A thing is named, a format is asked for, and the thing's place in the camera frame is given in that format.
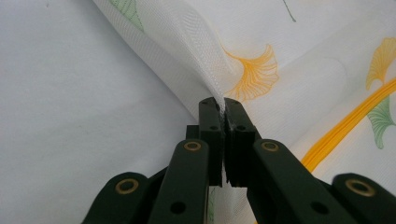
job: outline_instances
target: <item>white fabric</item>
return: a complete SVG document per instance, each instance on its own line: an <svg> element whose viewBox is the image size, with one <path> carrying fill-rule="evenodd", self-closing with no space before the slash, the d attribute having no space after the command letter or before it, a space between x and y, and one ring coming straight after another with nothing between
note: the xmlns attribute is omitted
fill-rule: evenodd
<svg viewBox="0 0 396 224"><path fill-rule="evenodd" d="M81 223L196 120L92 1L0 1L0 223Z"/></svg>
<svg viewBox="0 0 396 224"><path fill-rule="evenodd" d="M224 96L241 100L261 135L299 159L380 87L366 90L370 64L376 48L396 36L390 0L93 1L196 118L196 104L209 92L220 105ZM394 64L387 80L396 75ZM245 75L251 83L241 82ZM371 129L364 119L314 175L330 182L355 172L396 193L394 126L383 149ZM228 187L211 191L209 221L253 223L244 195Z"/></svg>

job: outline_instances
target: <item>ginkgo leaf print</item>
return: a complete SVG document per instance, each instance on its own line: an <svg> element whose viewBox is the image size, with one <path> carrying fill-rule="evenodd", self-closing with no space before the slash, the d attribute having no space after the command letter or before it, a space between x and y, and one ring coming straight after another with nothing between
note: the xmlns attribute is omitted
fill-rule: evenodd
<svg viewBox="0 0 396 224"><path fill-rule="evenodd" d="M372 111L367 114L373 125L373 131L375 136L375 144L378 148L384 148L382 142L382 135L390 125L395 125L395 122L390 116L389 110L389 96L379 103Z"/></svg>
<svg viewBox="0 0 396 224"><path fill-rule="evenodd" d="M110 0L110 3L124 15L134 26L143 31L142 22L136 11L136 0Z"/></svg>
<svg viewBox="0 0 396 224"><path fill-rule="evenodd" d="M240 102L252 100L264 95L279 80L277 75L277 61L273 48L267 45L264 54L255 59L244 59L227 55L239 61L244 67L241 79L226 94Z"/></svg>
<svg viewBox="0 0 396 224"><path fill-rule="evenodd" d="M384 83L388 67L396 59L396 38L385 38L375 50L366 79L366 89L369 90L373 81L379 79Z"/></svg>

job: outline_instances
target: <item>orange stripe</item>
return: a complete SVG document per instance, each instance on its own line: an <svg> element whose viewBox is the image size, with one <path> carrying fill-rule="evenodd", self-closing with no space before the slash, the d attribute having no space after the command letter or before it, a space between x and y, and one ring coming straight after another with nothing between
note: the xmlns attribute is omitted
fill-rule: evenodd
<svg viewBox="0 0 396 224"><path fill-rule="evenodd" d="M305 154L302 164L308 171L315 168L332 152L347 134L382 100L396 91L396 78L374 92L363 103L350 112L335 127L317 141Z"/></svg>

